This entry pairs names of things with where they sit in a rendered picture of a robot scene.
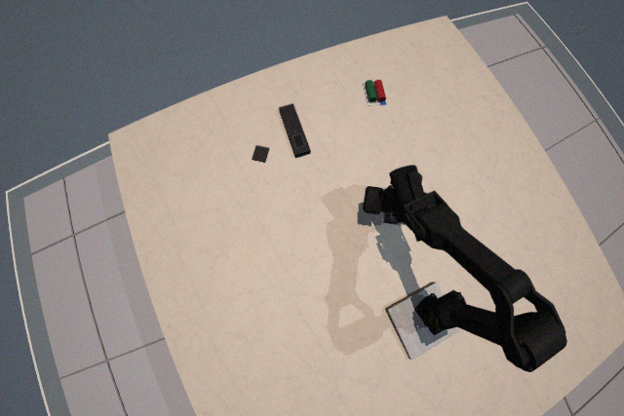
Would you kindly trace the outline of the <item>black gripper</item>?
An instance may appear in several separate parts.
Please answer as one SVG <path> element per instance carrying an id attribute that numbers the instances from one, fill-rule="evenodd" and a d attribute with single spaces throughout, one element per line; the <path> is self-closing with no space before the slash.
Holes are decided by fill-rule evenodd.
<path id="1" fill-rule="evenodd" d="M 397 217 L 397 221 L 404 223 L 400 217 L 400 208 L 403 203 L 398 203 L 397 198 L 392 196 L 393 190 L 368 186 L 363 206 L 364 213 L 380 214 L 381 211 L 393 211 L 392 215 Z"/>

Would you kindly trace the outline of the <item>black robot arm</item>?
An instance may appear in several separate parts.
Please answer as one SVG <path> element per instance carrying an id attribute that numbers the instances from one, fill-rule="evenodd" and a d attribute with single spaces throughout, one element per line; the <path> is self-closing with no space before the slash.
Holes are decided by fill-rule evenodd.
<path id="1" fill-rule="evenodd" d="M 426 194 L 416 166 L 390 172 L 392 196 L 401 220 L 416 241 L 444 250 L 480 282 L 495 312 L 466 304 L 455 290 L 439 299 L 430 293 L 415 307 L 432 334 L 462 328 L 502 346 L 505 357 L 519 369 L 532 372 L 566 347 L 566 330 L 552 302 L 535 290 L 523 270 L 516 270 L 461 227 L 460 218 L 435 191 Z M 433 204 L 436 206 L 428 208 Z M 433 296 L 432 296 L 433 294 Z M 513 304 L 525 298 L 537 312 L 514 316 Z"/>

